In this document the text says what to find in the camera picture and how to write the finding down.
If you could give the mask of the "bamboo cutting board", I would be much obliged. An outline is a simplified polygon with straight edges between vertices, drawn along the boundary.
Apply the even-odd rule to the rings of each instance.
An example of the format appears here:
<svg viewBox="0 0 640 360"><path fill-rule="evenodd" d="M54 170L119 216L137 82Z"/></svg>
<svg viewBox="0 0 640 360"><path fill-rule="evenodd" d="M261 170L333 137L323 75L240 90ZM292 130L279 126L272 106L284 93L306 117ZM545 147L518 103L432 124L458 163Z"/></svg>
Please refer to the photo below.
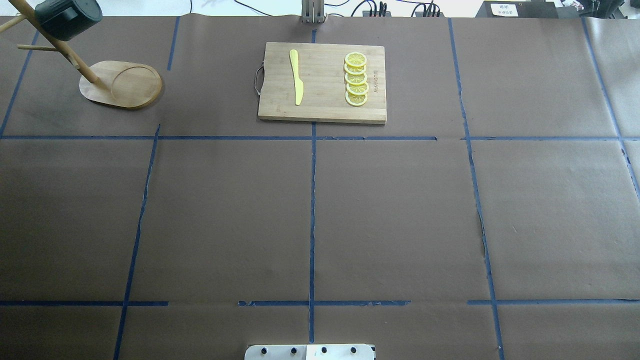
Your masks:
<svg viewBox="0 0 640 360"><path fill-rule="evenodd" d="M290 50L299 53L304 82L301 105L295 105ZM366 55L368 101L361 106L345 100L345 55ZM263 57L263 84L259 96L261 120L384 125L387 121L386 50L382 46L267 42Z"/></svg>

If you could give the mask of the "dark teal ribbed mug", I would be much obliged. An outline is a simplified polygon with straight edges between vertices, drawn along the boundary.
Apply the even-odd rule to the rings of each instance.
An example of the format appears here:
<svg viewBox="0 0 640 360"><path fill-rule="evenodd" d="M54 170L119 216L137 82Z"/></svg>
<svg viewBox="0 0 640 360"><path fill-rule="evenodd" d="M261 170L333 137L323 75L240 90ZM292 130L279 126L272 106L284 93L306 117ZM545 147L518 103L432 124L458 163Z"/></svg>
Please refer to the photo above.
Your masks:
<svg viewBox="0 0 640 360"><path fill-rule="evenodd" d="M39 25L60 41L70 41L103 20L96 0L45 0L36 5Z"/></svg>

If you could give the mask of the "wooden mug tree rack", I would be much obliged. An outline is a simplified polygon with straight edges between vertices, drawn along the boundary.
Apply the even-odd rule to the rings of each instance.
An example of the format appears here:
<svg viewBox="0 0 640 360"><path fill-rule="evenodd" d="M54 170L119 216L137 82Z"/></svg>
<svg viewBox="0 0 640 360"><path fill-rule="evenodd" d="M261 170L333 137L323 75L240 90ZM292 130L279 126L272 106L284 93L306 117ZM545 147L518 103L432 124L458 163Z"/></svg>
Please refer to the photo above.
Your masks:
<svg viewBox="0 0 640 360"><path fill-rule="evenodd" d="M78 90L89 101L118 109L137 110L153 103L163 88L158 71L141 63L105 60L91 66L81 59L68 44L48 34L35 18L35 7L26 0L10 0L17 15L1 25L1 31L29 22L50 46L18 44L20 50L52 51L59 53L81 75Z"/></svg>

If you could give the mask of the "black box with label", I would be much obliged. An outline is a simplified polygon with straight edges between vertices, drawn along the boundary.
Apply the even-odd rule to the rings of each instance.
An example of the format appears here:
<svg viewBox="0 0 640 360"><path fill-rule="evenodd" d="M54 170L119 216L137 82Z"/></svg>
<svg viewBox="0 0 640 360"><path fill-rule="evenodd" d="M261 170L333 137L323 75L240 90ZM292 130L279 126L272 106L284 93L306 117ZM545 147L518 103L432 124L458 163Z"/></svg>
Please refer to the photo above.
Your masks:
<svg viewBox="0 0 640 360"><path fill-rule="evenodd" d="M485 0L475 18L558 19L554 2L544 0Z"/></svg>

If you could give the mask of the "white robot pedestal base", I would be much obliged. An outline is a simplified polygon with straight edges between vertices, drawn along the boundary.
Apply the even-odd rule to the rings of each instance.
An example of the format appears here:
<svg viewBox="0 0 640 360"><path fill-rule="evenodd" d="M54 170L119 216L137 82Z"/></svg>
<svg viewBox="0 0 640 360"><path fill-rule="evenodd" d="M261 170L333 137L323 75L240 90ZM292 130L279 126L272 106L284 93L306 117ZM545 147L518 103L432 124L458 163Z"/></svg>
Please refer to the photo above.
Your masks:
<svg viewBox="0 0 640 360"><path fill-rule="evenodd" d="M375 346L364 343L254 344L245 360L375 360Z"/></svg>

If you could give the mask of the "yellow plastic knife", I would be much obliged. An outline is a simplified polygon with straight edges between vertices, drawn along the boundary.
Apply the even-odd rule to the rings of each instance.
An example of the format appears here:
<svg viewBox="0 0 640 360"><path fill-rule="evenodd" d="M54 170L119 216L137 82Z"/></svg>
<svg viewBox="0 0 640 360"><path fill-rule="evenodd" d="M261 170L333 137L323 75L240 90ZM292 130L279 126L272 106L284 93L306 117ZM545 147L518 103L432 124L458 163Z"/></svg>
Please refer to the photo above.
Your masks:
<svg viewBox="0 0 640 360"><path fill-rule="evenodd" d="M289 60L294 79L294 104L300 106L304 97L304 82L300 77L300 60L298 50L292 48L289 51Z"/></svg>

